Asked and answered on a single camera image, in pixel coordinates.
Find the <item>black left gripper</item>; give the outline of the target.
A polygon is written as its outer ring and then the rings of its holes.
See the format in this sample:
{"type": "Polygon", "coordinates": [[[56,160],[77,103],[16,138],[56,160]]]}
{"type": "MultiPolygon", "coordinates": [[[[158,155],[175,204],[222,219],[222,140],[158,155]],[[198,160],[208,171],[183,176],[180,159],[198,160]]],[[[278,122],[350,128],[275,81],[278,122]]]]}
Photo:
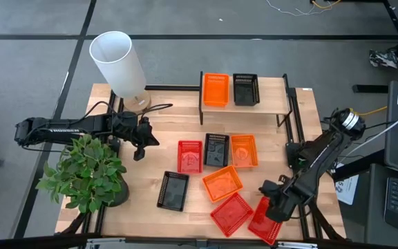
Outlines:
{"type": "Polygon", "coordinates": [[[134,161],[144,158],[145,147],[158,146],[160,144],[151,133],[151,125],[147,117],[140,118],[136,127],[128,129],[124,140],[130,142],[136,148],[133,155],[134,161]]]}

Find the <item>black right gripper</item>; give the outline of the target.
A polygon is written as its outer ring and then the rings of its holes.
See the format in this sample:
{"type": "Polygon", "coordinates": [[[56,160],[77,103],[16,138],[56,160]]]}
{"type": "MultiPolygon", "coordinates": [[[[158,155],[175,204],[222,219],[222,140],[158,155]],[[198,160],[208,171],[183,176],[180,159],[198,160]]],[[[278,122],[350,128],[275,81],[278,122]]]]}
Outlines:
{"type": "Polygon", "coordinates": [[[312,180],[309,176],[299,175],[288,178],[281,175],[281,185],[265,180],[259,191],[269,199],[265,216],[277,223],[290,219],[303,219],[310,211],[292,216],[296,206],[306,205],[312,200],[312,180]]]}

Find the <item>red plastic basket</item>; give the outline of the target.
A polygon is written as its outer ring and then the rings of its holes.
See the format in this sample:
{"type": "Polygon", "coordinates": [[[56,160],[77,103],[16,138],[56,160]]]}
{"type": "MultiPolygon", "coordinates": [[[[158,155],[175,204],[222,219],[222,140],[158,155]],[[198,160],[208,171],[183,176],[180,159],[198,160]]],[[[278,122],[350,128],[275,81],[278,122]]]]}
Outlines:
{"type": "Polygon", "coordinates": [[[262,197],[248,225],[248,230],[263,240],[266,244],[273,246],[280,232],[282,223],[277,223],[266,217],[269,207],[269,198],[262,197]]]}
{"type": "Polygon", "coordinates": [[[210,217],[219,230],[230,237],[253,213],[248,202],[236,192],[214,209],[210,217]]]}
{"type": "Polygon", "coordinates": [[[183,174],[202,173],[201,140],[180,140],[178,142],[177,171],[183,174]]]}

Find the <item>black plastic basket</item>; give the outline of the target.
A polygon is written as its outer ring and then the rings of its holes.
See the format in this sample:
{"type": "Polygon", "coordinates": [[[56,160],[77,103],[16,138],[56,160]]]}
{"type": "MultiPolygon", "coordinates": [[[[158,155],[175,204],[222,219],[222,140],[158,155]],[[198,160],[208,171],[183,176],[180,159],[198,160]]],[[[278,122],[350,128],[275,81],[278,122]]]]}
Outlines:
{"type": "Polygon", "coordinates": [[[257,74],[233,74],[234,102],[236,106],[255,106],[260,103],[257,74]]]}
{"type": "Polygon", "coordinates": [[[229,160],[229,136],[207,133],[205,136],[204,164],[226,167],[229,160]]]}
{"type": "Polygon", "coordinates": [[[157,207],[182,212],[188,183],[189,175],[166,171],[162,179],[157,207]]]}

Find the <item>orange plastic basket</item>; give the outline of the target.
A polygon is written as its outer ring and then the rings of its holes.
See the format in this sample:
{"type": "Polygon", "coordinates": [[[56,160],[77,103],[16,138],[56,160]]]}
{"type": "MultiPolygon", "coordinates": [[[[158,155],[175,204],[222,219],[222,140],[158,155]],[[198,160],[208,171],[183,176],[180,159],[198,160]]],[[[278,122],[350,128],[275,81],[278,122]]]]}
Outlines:
{"type": "Polygon", "coordinates": [[[258,167],[258,153],[254,135],[231,135],[230,143],[234,167],[258,167]]]}
{"type": "Polygon", "coordinates": [[[209,107],[225,107],[229,101],[229,75],[205,73],[203,100],[209,107]]]}
{"type": "Polygon", "coordinates": [[[234,166],[227,166],[202,178],[205,191],[212,203],[223,200],[243,189],[234,166]]]}

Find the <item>white paper sheet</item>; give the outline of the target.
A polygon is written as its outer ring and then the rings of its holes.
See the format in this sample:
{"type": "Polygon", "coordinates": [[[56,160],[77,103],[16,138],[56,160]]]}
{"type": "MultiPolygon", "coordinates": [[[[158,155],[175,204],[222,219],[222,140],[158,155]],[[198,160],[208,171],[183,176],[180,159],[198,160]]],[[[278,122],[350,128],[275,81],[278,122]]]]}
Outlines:
{"type": "Polygon", "coordinates": [[[354,195],[357,188],[359,176],[351,176],[342,181],[335,183],[335,190],[337,193],[337,199],[347,205],[352,205],[354,202],[354,195]]]}

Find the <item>green potted plant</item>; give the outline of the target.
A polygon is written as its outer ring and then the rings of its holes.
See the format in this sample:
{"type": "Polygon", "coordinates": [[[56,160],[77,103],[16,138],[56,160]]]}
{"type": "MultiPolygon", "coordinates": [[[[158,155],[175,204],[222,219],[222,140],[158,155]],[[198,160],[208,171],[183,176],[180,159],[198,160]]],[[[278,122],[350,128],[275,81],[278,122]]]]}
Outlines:
{"type": "Polygon", "coordinates": [[[47,191],[56,203],[61,195],[69,198],[67,209],[94,213],[103,205],[115,207],[129,199],[125,173],[117,153],[99,138],[86,134],[72,139],[55,167],[44,164],[44,176],[36,188],[47,191]]]}

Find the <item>white shade table lamp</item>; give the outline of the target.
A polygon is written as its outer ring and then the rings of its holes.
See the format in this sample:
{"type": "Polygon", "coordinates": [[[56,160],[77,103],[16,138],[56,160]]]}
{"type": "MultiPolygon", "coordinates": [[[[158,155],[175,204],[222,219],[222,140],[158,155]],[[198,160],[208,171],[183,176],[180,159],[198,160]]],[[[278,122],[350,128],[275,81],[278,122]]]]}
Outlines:
{"type": "Polygon", "coordinates": [[[98,35],[90,44],[89,54],[111,90],[122,98],[125,109],[140,113],[149,107],[146,77],[126,33],[108,31],[98,35]]]}

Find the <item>dark grey desk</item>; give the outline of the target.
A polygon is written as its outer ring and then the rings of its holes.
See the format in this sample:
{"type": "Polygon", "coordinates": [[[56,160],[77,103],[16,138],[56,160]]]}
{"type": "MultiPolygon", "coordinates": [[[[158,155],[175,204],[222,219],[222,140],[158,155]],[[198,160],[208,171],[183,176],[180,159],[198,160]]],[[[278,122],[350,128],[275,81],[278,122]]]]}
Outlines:
{"type": "Polygon", "coordinates": [[[364,240],[366,243],[398,247],[398,229],[384,221],[386,181],[388,177],[398,178],[398,171],[382,165],[371,164],[368,218],[364,240]]]}

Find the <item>black desk foot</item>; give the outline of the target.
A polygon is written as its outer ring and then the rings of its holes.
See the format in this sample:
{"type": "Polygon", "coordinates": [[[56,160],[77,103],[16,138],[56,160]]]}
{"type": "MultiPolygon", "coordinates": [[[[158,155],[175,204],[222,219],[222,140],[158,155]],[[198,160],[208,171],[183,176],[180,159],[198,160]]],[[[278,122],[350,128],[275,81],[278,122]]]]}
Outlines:
{"type": "Polygon", "coordinates": [[[355,84],[352,90],[354,93],[388,93],[388,86],[355,84]]]}

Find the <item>black front crossbar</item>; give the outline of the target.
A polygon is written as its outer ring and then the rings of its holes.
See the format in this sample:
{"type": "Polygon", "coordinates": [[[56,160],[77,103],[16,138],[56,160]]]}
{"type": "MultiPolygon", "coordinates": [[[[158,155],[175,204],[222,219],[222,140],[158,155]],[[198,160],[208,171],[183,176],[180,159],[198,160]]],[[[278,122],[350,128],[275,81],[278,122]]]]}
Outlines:
{"type": "MultiPolygon", "coordinates": [[[[1,239],[0,249],[65,249],[78,246],[95,246],[107,243],[154,243],[174,244],[207,248],[213,246],[264,246],[261,240],[249,239],[192,239],[157,237],[101,237],[100,234],[56,234],[46,237],[27,237],[21,239],[1,239]]],[[[351,241],[329,239],[304,239],[301,241],[278,240],[270,246],[272,249],[398,249],[398,246],[383,246],[351,241]]]]}

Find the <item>person's shoe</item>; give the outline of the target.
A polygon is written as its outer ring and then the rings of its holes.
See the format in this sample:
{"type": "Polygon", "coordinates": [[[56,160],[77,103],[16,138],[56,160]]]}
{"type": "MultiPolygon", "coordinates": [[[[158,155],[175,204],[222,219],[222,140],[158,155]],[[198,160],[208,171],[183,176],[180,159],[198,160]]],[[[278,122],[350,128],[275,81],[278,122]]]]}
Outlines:
{"type": "Polygon", "coordinates": [[[397,68],[398,56],[393,49],[388,50],[370,50],[369,62],[374,67],[384,66],[390,68],[397,68]]]}

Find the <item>black table frame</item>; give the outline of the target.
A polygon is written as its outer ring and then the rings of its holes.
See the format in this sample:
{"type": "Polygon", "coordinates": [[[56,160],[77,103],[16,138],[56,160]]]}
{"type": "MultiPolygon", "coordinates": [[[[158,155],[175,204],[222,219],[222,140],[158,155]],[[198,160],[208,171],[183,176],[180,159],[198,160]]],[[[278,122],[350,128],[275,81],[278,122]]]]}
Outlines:
{"type": "Polygon", "coordinates": [[[207,133],[252,134],[258,150],[259,166],[240,168],[243,184],[241,196],[256,207],[261,199],[263,181],[275,181],[280,175],[290,175],[285,145],[296,140],[298,131],[307,140],[321,134],[319,113],[311,89],[285,90],[273,88],[274,106],[287,107],[294,98],[290,123],[278,126],[273,114],[200,113],[199,89],[196,86],[150,86],[153,104],[168,104],[168,108],[149,114],[157,147],[148,147],[145,157],[134,161],[134,149],[124,143],[120,155],[126,167],[125,181],[130,188],[129,200],[118,206],[92,214],[87,220],[88,231],[103,237],[123,238],[128,243],[163,243],[190,246],[260,245],[260,239],[242,225],[233,235],[225,237],[211,220],[216,207],[203,185],[202,174],[189,178],[187,197],[182,212],[158,208],[156,205],[162,177],[177,168],[179,140],[203,140],[207,133]]]}

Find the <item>wooden shelf black frame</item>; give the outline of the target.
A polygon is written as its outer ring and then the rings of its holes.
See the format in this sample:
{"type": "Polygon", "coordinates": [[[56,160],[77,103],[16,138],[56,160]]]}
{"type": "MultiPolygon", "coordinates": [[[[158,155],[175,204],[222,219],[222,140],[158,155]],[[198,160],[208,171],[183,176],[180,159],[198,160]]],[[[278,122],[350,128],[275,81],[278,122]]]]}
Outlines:
{"type": "Polygon", "coordinates": [[[292,108],[289,97],[289,84],[287,75],[282,77],[259,77],[258,87],[260,95],[260,103],[255,106],[236,106],[234,102],[233,75],[229,75],[229,101],[225,107],[209,107],[204,104],[203,100],[203,83],[205,73],[200,74],[199,86],[199,118],[200,124],[204,122],[205,113],[253,113],[266,114],[275,116],[284,116],[287,118],[292,108]]]}

